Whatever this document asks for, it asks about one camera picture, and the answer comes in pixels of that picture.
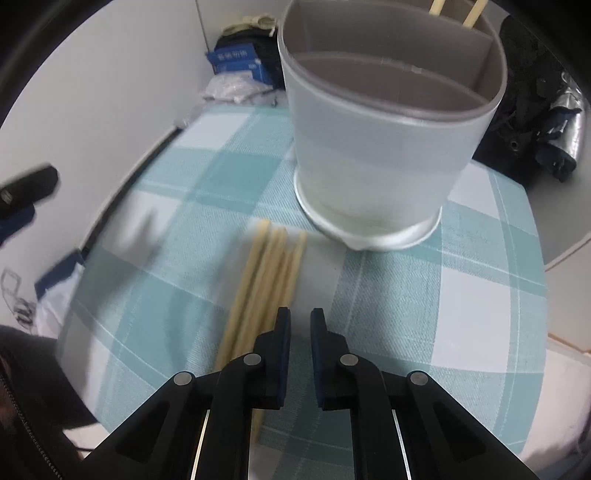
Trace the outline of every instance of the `table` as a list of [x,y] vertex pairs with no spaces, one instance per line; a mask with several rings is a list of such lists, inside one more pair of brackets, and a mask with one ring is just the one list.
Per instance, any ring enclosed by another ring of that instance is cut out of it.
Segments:
[[254,226],[268,218],[291,236],[309,231],[309,245],[285,407],[267,413],[251,461],[259,478],[353,478],[348,413],[316,407],[314,307],[354,352],[396,374],[428,372],[519,453],[546,338],[544,266],[523,188],[470,163],[427,241],[354,252],[300,210],[292,135],[287,109],[217,106],[134,184],[89,256],[58,341],[88,408],[110,431],[177,371],[210,371]]

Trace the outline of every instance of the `black object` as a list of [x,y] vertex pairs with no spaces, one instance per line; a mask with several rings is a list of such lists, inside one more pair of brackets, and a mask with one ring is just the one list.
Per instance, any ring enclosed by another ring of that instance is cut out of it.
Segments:
[[57,170],[47,165],[0,186],[0,220],[8,219],[49,197],[58,181]]
[[406,479],[405,458],[414,480],[537,479],[426,373],[401,377],[352,355],[322,309],[310,336],[319,407],[350,410],[356,480]]
[[220,37],[216,43],[216,49],[232,47],[242,43],[251,43],[265,70],[271,77],[273,87],[285,89],[283,69],[279,58],[279,46],[277,44],[277,29],[270,37],[269,30],[251,27],[240,30],[230,35]]
[[534,143],[563,87],[564,69],[515,18],[503,20],[499,36],[507,59],[507,89],[473,158],[527,187],[541,171]]
[[283,406],[290,332],[290,311],[281,308],[253,353],[204,377],[175,375],[82,462],[80,478],[189,478],[209,410],[196,480],[246,479],[252,409]]
[[[400,377],[352,355],[322,309],[312,311],[310,333],[319,407],[350,410],[356,480],[405,480],[407,465],[414,480],[537,479],[424,372]],[[187,479],[210,409],[196,479],[245,480],[251,412],[283,406],[289,342],[283,307],[254,353],[221,372],[181,372],[165,383],[82,462],[80,477]]]
[[90,425],[96,419],[70,385],[55,351],[56,340],[52,338],[0,325],[3,480],[58,480],[51,469],[56,465],[60,476],[77,480],[80,457],[63,430]]
[[26,227],[35,218],[35,207],[31,206],[10,216],[5,220],[0,220],[0,247],[4,242],[21,228]]

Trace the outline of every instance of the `container rim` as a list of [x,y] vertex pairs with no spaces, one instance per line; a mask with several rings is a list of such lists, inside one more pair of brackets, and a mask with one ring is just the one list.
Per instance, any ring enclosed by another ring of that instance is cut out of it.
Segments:
[[[347,89],[345,89],[344,87],[333,86],[327,80],[322,79],[318,75],[312,73],[311,71],[309,71],[308,69],[303,67],[300,64],[300,62],[298,62],[296,60],[296,58],[289,52],[287,46],[285,45],[285,41],[283,38],[283,33],[284,33],[283,29],[284,29],[285,19],[286,19],[287,15],[290,13],[293,6],[297,3],[299,3],[299,1],[300,0],[291,0],[290,1],[290,3],[285,8],[285,11],[282,15],[281,22],[279,25],[278,46],[279,46],[279,54],[280,54],[283,68],[288,67],[291,70],[291,74],[294,77],[298,78],[300,82],[305,83],[307,88],[311,89],[312,91],[315,90],[317,94],[321,93],[323,96],[327,97],[327,99],[337,102],[337,103],[341,104],[342,106],[346,105],[349,109],[360,110],[360,111],[363,111],[365,114],[380,113],[381,114],[380,116],[385,115],[389,118],[391,118],[392,116],[400,116],[402,118],[407,118],[407,119],[418,119],[421,121],[432,121],[432,122],[437,122],[437,123],[439,123],[439,122],[464,123],[464,122],[473,120],[475,118],[480,118],[480,117],[486,115],[487,113],[489,113],[490,111],[496,109],[505,94],[505,89],[506,89],[506,85],[507,85],[507,63],[506,63],[506,58],[505,58],[505,51],[503,49],[499,35],[495,31],[495,29],[493,28],[491,23],[488,21],[488,19],[482,15],[480,17],[480,20],[483,21],[483,23],[486,25],[486,29],[488,30],[488,32],[483,32],[483,33],[492,37],[492,42],[493,42],[492,45],[493,45],[493,47],[496,47],[496,49],[499,53],[499,56],[500,56],[499,60],[501,61],[501,77],[502,77],[501,85],[500,85],[496,95],[491,100],[488,100],[486,103],[484,103],[483,105],[478,106],[476,108],[464,110],[464,111],[441,111],[441,110],[432,110],[432,109],[417,108],[417,107],[402,105],[400,103],[395,103],[395,102],[391,102],[391,101],[387,101],[387,100],[380,102],[379,99],[374,99],[372,97],[368,97],[369,101],[367,103],[356,102],[353,99],[351,99],[350,96],[347,94],[340,95],[339,94],[340,90],[347,91]],[[414,5],[406,4],[404,1],[384,2],[384,1],[364,0],[359,3],[382,4],[382,5],[383,4],[391,5],[391,4],[396,3],[398,5],[403,5],[405,8],[424,11],[424,9],[419,8],[419,7],[415,7]],[[451,19],[451,18],[447,18],[447,17],[444,17],[443,20],[457,23],[456,20]],[[436,75],[436,76],[439,75],[435,72],[430,72],[430,73],[432,73],[433,75]],[[360,95],[359,93],[354,92],[353,90],[351,90],[351,92],[355,93],[356,95]]]

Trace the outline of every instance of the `blue package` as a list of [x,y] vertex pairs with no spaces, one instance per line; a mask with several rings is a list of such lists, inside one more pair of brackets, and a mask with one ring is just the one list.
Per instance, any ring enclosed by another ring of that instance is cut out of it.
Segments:
[[251,43],[217,48],[207,52],[207,59],[215,73],[251,72],[252,78],[266,85],[273,85],[261,59]]

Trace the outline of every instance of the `plaid fabric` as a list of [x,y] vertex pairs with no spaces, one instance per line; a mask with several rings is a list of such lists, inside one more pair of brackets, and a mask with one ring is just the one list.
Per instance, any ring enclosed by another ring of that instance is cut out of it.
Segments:
[[323,413],[314,399],[314,307],[383,370],[428,372],[519,453],[546,337],[544,267],[523,188],[472,163],[427,241],[353,252],[303,215],[295,166],[287,110],[216,107],[143,174],[93,250],[59,339],[58,359],[91,412],[113,430],[177,371],[210,371],[249,239],[269,218],[310,236],[287,399],[267,413],[259,477],[353,478],[348,414]]

